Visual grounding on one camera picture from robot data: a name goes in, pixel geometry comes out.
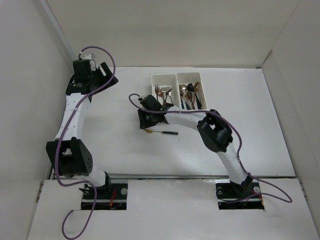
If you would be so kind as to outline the copper long fork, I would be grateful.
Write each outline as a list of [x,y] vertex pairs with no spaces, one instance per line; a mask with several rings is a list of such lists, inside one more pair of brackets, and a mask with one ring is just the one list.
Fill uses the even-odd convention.
[[157,87],[157,95],[162,98],[163,103],[166,102],[164,93],[161,91],[161,88],[159,86]]

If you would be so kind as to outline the copper small fork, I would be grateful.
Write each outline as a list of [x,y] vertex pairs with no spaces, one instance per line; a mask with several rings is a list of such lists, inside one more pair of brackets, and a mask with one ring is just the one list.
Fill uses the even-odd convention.
[[158,97],[159,97],[159,87],[157,85],[154,86],[154,91],[155,91],[156,98],[158,99]]

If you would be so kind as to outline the slim silver fork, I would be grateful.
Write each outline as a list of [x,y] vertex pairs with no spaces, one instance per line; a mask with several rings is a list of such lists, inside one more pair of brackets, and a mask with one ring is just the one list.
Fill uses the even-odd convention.
[[168,97],[168,93],[167,93],[168,90],[169,90],[168,87],[162,87],[162,88],[161,88],[161,91],[162,91],[163,94],[164,94],[165,101],[167,100],[167,97]]

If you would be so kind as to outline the silver fork black handle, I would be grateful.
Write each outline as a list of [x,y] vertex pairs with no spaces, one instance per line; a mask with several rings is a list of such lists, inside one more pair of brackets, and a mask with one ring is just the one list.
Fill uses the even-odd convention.
[[164,103],[167,103],[167,99],[170,98],[170,103],[173,104],[173,100],[172,100],[172,88],[170,87],[165,87],[164,88],[164,95],[165,95],[165,98],[164,98]]

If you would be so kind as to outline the gold fork black handle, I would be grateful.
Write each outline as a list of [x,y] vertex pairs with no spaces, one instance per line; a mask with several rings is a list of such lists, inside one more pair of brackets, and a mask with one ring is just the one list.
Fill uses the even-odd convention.
[[177,136],[179,133],[176,131],[157,131],[157,130],[150,130],[150,129],[143,129],[146,133],[152,134],[152,133],[159,133],[163,135],[173,135]]

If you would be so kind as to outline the white measuring scoop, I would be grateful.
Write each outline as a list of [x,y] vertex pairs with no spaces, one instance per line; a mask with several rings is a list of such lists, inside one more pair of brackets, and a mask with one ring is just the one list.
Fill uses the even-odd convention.
[[179,94],[180,94],[181,100],[184,101],[185,108],[186,108],[187,110],[192,110],[193,108],[192,108],[192,106],[190,105],[190,103],[189,103],[189,101],[188,101],[188,99],[187,99],[187,97],[186,97],[186,94],[185,94],[185,92],[184,92],[183,89],[180,89],[180,90],[179,90]]

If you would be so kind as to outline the silver spoon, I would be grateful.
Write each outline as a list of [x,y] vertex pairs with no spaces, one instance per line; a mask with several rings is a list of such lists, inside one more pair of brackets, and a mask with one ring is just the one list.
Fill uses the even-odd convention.
[[179,85],[179,88],[182,89],[182,90],[186,90],[186,89],[187,89],[187,85],[185,85],[185,84],[180,84],[180,85]]

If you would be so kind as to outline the brown copper spoon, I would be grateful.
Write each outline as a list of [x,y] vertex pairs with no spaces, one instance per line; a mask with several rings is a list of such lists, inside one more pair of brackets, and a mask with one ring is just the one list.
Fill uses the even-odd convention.
[[186,97],[189,100],[189,102],[191,103],[192,109],[195,110],[195,99],[194,99],[194,94],[190,91],[186,92]]

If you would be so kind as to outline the black spoon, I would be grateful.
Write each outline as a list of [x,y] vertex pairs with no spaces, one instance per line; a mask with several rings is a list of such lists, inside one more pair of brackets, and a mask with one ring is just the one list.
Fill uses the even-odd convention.
[[194,91],[195,91],[194,85],[193,85],[192,83],[189,83],[189,84],[187,85],[187,90],[188,90],[189,92],[194,92]]

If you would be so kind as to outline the copper round spoon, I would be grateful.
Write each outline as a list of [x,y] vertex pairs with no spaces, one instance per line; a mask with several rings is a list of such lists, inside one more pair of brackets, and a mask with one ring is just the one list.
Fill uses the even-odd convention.
[[197,91],[199,90],[199,82],[197,81],[195,84],[194,84],[194,96],[195,96],[195,99],[198,100],[198,96],[197,96]]

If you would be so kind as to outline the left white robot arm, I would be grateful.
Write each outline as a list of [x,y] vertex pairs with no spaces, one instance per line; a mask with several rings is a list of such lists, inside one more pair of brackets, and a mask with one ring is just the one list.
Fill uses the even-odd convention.
[[92,96],[118,83],[105,62],[96,65],[92,59],[73,61],[74,74],[66,91],[66,105],[59,132],[45,149],[58,176],[92,183],[100,198],[111,195],[112,186],[106,172],[97,168],[93,157],[82,141],[85,116]]

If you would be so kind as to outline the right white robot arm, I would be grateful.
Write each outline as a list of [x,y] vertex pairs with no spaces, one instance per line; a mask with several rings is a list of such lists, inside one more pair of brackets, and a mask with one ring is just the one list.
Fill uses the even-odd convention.
[[210,151],[216,153],[227,170],[232,193],[243,197],[250,191],[253,179],[243,169],[233,145],[232,128],[214,109],[184,110],[174,104],[161,104],[153,95],[138,98],[140,128],[157,124],[179,125],[197,131]]

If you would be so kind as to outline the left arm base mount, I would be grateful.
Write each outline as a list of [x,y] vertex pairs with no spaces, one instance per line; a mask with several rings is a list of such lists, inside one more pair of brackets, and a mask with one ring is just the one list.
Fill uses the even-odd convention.
[[[80,187],[82,192],[81,210],[91,210],[94,204],[94,189],[85,184]],[[94,210],[118,211],[127,209],[128,180],[106,177],[103,186],[96,187],[97,197]]]

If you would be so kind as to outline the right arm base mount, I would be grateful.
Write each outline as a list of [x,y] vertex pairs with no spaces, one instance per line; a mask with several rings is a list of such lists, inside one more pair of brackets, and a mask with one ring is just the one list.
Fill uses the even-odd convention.
[[260,193],[260,185],[257,180],[242,188],[240,185],[231,183],[228,179],[215,181],[216,197],[219,210],[264,210],[264,202]]

